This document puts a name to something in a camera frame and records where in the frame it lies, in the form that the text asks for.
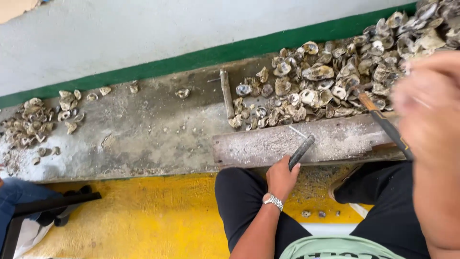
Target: yellow painted floor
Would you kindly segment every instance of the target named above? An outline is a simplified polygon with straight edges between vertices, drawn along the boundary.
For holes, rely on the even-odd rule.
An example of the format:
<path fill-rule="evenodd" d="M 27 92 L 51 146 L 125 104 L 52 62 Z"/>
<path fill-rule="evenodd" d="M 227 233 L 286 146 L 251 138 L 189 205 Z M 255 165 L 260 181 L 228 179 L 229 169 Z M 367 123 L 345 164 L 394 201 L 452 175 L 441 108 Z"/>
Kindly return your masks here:
<path fill-rule="evenodd" d="M 358 223 L 348 205 L 327 197 L 327 185 L 340 174 L 321 179 L 301 173 L 285 212 L 299 222 Z M 102 200 L 75 211 L 67 226 L 52 227 L 28 255 L 86 259 L 221 259 L 229 256 L 214 199 L 215 173 L 90 182 Z M 61 183 L 57 191 L 87 183 Z M 301 216 L 309 210 L 312 216 Z M 319 218 L 318 211 L 327 216 Z"/>

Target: wooden plank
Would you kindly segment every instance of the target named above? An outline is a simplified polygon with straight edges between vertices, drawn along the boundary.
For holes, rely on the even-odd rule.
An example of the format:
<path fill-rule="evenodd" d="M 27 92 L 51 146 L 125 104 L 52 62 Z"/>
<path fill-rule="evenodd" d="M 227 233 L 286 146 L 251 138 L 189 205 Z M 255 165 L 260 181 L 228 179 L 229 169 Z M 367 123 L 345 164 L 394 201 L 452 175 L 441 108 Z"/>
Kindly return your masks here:
<path fill-rule="evenodd" d="M 394 112 L 384 114 L 392 123 L 397 121 Z M 302 164 L 403 158 L 394 150 L 372 151 L 373 146 L 391 143 L 391 140 L 370 114 L 293 124 L 293 127 L 316 138 L 300 160 Z M 293 154 L 303 141 L 304 138 L 288 126 L 215 135 L 214 162 L 220 168 L 271 166 L 283 155 Z"/>

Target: green painted trim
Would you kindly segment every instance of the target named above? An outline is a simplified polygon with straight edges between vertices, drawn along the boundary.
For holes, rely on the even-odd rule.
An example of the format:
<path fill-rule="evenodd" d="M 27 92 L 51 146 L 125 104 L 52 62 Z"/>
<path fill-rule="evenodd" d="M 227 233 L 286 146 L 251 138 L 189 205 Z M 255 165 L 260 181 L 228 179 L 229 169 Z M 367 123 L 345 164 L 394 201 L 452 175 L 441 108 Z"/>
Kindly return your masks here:
<path fill-rule="evenodd" d="M 253 39 L 237 41 L 187 53 L 173 58 L 153 61 L 100 73 L 94 76 L 82 77 L 72 81 L 1 96 L 0 108 L 13 106 L 34 97 L 41 99 L 57 97 L 59 95 L 59 90 L 90 90 L 104 85 L 128 82 L 135 79 L 158 77 L 277 52 L 283 47 L 300 46 L 306 41 L 322 42 L 348 38 L 361 34 L 364 28 L 376 24 L 380 18 L 389 17 L 396 10 L 404 10 L 408 14 L 414 14 L 415 3 L 280 31 Z"/>

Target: t-shirt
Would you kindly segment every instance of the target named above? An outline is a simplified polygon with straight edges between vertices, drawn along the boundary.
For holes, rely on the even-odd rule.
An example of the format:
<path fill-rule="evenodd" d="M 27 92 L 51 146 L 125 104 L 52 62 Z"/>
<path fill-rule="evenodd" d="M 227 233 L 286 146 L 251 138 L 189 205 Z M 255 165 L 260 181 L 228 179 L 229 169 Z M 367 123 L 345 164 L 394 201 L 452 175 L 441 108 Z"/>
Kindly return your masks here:
<path fill-rule="evenodd" d="M 352 235 L 309 236 L 291 243 L 280 259 L 404 259 L 382 245 Z"/>

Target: wristwatch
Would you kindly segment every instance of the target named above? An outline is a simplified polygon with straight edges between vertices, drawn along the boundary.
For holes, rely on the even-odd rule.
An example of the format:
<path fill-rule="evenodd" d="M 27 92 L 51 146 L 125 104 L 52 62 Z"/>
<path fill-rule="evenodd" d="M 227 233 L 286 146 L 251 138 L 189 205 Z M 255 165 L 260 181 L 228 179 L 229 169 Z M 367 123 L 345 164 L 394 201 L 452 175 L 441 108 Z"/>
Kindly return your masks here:
<path fill-rule="evenodd" d="M 264 204 L 273 203 L 275 206 L 278 207 L 278 209 L 280 209 L 281 212 L 283 211 L 283 202 L 271 193 L 266 193 L 262 197 L 262 202 Z"/>

